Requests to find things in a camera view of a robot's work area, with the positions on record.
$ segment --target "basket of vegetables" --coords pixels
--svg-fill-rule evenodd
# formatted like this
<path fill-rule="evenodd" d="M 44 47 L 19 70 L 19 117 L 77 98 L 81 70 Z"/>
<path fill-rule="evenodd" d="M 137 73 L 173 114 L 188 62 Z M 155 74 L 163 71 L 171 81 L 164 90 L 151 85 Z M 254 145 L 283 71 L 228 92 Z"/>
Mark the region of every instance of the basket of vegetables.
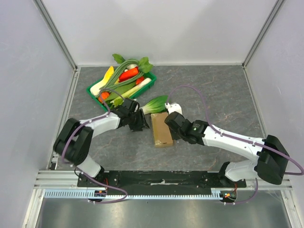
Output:
<path fill-rule="evenodd" d="M 113 54 L 114 60 L 120 64 L 116 69 L 111 66 L 104 77 L 90 85 L 86 91 L 106 110 L 102 104 L 102 97 L 109 107 L 117 107 L 123 103 L 121 97 L 110 90 L 115 90 L 125 98 L 134 99 L 154 85 L 156 76 L 150 72 L 153 65 L 149 63 L 148 57 L 140 60 L 125 60 L 119 54 Z"/>

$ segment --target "carrot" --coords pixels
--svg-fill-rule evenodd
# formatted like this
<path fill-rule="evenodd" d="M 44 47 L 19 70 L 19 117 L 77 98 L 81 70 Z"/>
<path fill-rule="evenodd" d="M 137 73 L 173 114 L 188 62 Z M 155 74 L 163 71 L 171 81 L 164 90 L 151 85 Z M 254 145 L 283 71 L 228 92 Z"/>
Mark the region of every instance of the carrot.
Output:
<path fill-rule="evenodd" d="M 107 91 L 105 91 L 105 92 L 102 92 L 102 93 L 100 94 L 100 96 L 103 98 L 103 100 L 105 100 L 105 99 L 107 99 L 107 98 L 110 96 L 110 93 L 107 92 Z M 103 101 L 102 101 L 102 99 L 100 98 L 100 96 L 99 96 L 98 100 L 99 100 L 99 102 L 102 103 Z"/>
<path fill-rule="evenodd" d="M 141 76 L 140 78 L 138 78 L 137 80 L 136 80 L 136 85 L 138 85 L 138 84 L 140 84 L 142 81 L 144 80 L 144 76 Z"/>
<path fill-rule="evenodd" d="M 125 80 L 128 80 L 129 78 L 131 77 L 134 77 L 136 75 L 138 75 L 139 71 L 138 71 L 138 67 L 135 67 L 131 70 L 128 70 L 124 73 L 122 73 L 120 76 L 119 76 L 119 82 L 123 82 Z"/>

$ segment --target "gray floor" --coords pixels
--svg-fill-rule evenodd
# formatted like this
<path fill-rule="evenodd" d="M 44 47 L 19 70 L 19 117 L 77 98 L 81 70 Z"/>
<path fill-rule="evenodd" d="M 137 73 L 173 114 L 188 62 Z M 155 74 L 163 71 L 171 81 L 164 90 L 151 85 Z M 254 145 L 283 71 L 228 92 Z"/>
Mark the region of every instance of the gray floor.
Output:
<path fill-rule="evenodd" d="M 86 88 L 102 77 L 107 67 L 86 67 L 80 71 L 70 117 L 87 119 L 104 113 L 86 93 Z M 225 130 L 262 137 L 249 88 L 241 66 L 157 66 L 155 85 L 138 100 L 145 105 L 158 95 L 189 84 L 206 96 L 212 122 Z M 173 94 L 183 114 L 191 121 L 205 120 L 202 102 L 190 89 Z M 90 155 L 107 170 L 209 170 L 218 171 L 224 162 L 243 160 L 218 148 L 176 142 L 173 147 L 155 148 L 152 129 L 131 132 L 128 127 L 106 132 L 92 140 Z M 58 169 L 71 169 L 59 161 Z"/>
<path fill-rule="evenodd" d="M 238 198 L 252 192 L 239 191 Z M 259 192 L 248 204 L 214 200 L 126 200 L 93 205 L 85 199 L 44 199 L 37 228 L 291 228 L 280 191 Z"/>

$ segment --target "metal corner post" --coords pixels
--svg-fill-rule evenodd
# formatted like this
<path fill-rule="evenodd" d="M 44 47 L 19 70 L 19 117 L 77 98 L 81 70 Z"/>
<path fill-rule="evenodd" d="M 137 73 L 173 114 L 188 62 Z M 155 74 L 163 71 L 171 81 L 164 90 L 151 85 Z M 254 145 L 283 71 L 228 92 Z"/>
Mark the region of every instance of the metal corner post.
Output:
<path fill-rule="evenodd" d="M 49 27 L 51 33 L 53 34 L 56 42 L 58 43 L 58 45 L 60 46 L 61 50 L 63 51 L 63 53 L 66 56 L 66 59 L 68 60 L 69 64 L 71 65 L 71 67 L 76 70 L 77 69 L 77 65 L 75 63 L 75 61 L 73 60 L 70 52 L 67 49 L 67 46 L 65 45 L 59 31 L 57 30 L 46 6 L 44 5 L 42 0 L 33 0 L 35 5 L 37 6 L 38 10 L 40 11 L 44 21 L 46 22 L 47 26 Z"/>
<path fill-rule="evenodd" d="M 269 13 L 264 25 L 262 26 L 255 42 L 253 43 L 251 49 L 249 50 L 244 62 L 243 62 L 243 67 L 246 67 L 249 63 L 249 61 L 251 60 L 252 56 L 254 55 L 254 53 L 256 52 L 258 46 L 260 45 L 261 41 L 263 40 L 265 34 L 267 33 L 267 31 L 270 28 L 270 25 L 272 24 L 272 22 L 274 21 L 277 13 L 279 12 L 279 10 L 281 9 L 283 3 L 285 2 L 285 0 L 277 0 L 275 2 L 275 5 L 273 6 L 273 8 L 271 9 L 271 12 Z"/>

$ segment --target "red pepper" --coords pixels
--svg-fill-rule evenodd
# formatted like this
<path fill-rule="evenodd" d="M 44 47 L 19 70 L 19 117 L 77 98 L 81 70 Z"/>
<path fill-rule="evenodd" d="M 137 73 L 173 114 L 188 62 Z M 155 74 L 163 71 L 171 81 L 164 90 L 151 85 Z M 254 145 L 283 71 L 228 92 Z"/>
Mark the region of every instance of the red pepper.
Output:
<path fill-rule="evenodd" d="M 125 80 L 128 80 L 131 77 L 134 77 L 134 76 L 138 75 L 138 73 L 139 73 L 138 67 L 135 67 L 131 70 L 128 70 L 128 71 L 122 73 L 122 75 L 119 76 L 119 82 L 123 82 Z"/>
<path fill-rule="evenodd" d="M 144 76 L 141 76 L 140 78 L 138 78 L 135 82 L 136 85 L 140 84 L 142 81 L 144 80 Z"/>

